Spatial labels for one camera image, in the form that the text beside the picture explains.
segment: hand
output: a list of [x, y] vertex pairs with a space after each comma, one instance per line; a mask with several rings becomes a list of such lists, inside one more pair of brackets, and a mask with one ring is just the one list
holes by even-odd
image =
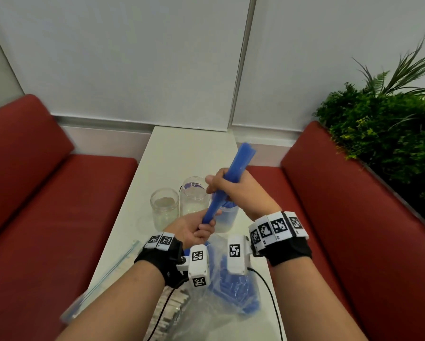
[[203, 210], [179, 217], [168, 225], [164, 232], [174, 233], [176, 239], [182, 242], [183, 249], [205, 244], [209, 236], [214, 233], [214, 226], [216, 225], [214, 219], [209, 224], [202, 224], [206, 211]]
[[215, 176], [209, 175], [205, 178], [205, 182], [209, 185], [206, 189], [208, 194], [217, 190], [225, 191], [252, 221], [282, 210], [249, 171], [243, 172], [239, 183], [232, 183], [224, 179], [223, 175], [227, 171], [228, 169], [222, 168]]

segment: blue straw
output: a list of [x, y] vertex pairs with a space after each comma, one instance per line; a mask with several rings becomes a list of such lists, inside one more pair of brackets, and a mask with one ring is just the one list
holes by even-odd
[[[249, 165], [252, 157], [255, 154], [255, 149], [253, 149], [248, 143], [244, 142], [241, 147], [239, 147], [238, 152], [233, 159], [230, 168], [223, 177], [232, 183], [238, 183], [241, 175]], [[218, 190], [212, 198], [211, 204], [209, 205], [208, 211], [206, 211], [205, 216], [203, 217], [203, 224], [209, 224], [209, 222], [214, 218], [219, 208], [227, 200], [227, 194], [223, 190]]]

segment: black cable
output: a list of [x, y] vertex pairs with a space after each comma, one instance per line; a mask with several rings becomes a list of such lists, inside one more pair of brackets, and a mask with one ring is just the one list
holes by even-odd
[[164, 307], [162, 308], [162, 311], [160, 311], [160, 315], [159, 315], [159, 318], [157, 319], [157, 322], [156, 322], [156, 325], [154, 326], [154, 329], [153, 329], [153, 332], [151, 333], [151, 335], [149, 336], [149, 338], [146, 340], [146, 341], [149, 341], [150, 339], [151, 339], [151, 337], [153, 336], [153, 334], [154, 334], [154, 332], [156, 331], [156, 328], [157, 328], [157, 325], [159, 324], [159, 321], [160, 321], [160, 319], [162, 318], [162, 314], [164, 313], [164, 310], [165, 310], [165, 307], [167, 306], [167, 304], [168, 304], [168, 301], [170, 300], [170, 297], [172, 296], [172, 294], [173, 294], [173, 292], [175, 292], [175, 289], [177, 289], [177, 288], [179, 288], [179, 287], [181, 287], [182, 286], [182, 284], [184, 283], [184, 282], [187, 282], [187, 281], [189, 281], [189, 278], [185, 278], [185, 279], [183, 279], [183, 280], [181, 280], [173, 289], [172, 289], [172, 291], [170, 292], [170, 294], [168, 295], [168, 297], [167, 297], [167, 300], [165, 301], [165, 304], [164, 304]]
[[276, 316], [277, 316], [277, 323], [279, 323], [280, 339], [283, 341], [283, 336], [282, 336], [282, 326], [281, 326], [281, 324], [280, 324], [279, 314], [277, 313], [276, 302], [274, 301], [274, 297], [272, 296], [271, 290], [270, 290], [270, 288], [269, 288], [268, 284], [266, 283], [265, 279], [263, 279], [263, 277], [260, 275], [260, 273], [259, 273], [259, 272], [257, 272], [255, 269], [250, 268], [250, 267], [248, 267], [247, 269], [248, 269], [248, 270], [250, 270], [250, 271], [253, 271], [255, 274], [257, 274], [258, 276], [260, 276], [260, 279], [262, 279], [262, 280], [263, 280], [263, 282], [265, 283], [266, 288], [268, 289], [269, 294], [271, 295], [272, 304], [274, 305], [274, 311], [276, 312]]

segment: red cushion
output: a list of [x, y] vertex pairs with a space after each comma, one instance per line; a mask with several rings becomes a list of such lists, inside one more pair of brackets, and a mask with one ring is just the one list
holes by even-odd
[[0, 108], [0, 227], [72, 150], [37, 97]]
[[372, 340], [425, 341], [425, 226], [312, 122], [287, 173]]
[[88, 285], [137, 162], [71, 155], [0, 234], [0, 341], [54, 340]]
[[309, 219], [302, 208], [293, 187], [287, 180], [283, 170], [279, 167], [267, 166], [248, 166], [247, 170], [257, 180], [258, 183], [266, 190], [271, 197], [276, 200], [284, 211], [295, 212], [297, 217], [306, 229], [309, 235], [309, 246], [312, 249], [313, 263], [318, 268], [329, 287], [334, 291], [335, 295], [340, 299], [348, 312], [353, 314], [352, 308], [343, 292], [341, 284], [334, 273], [334, 270], [326, 257], [323, 247], [312, 229]]

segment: wrist tracker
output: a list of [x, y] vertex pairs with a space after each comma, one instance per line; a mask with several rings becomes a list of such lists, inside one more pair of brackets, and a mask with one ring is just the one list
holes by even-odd
[[163, 275], [166, 286], [174, 288], [187, 278], [187, 272], [178, 271], [176, 267], [183, 261], [182, 242], [173, 233], [159, 232], [151, 236], [134, 263], [140, 260], [156, 266]]
[[294, 212], [262, 216], [249, 227], [252, 251], [265, 256], [272, 266], [299, 257], [312, 258], [306, 230]]

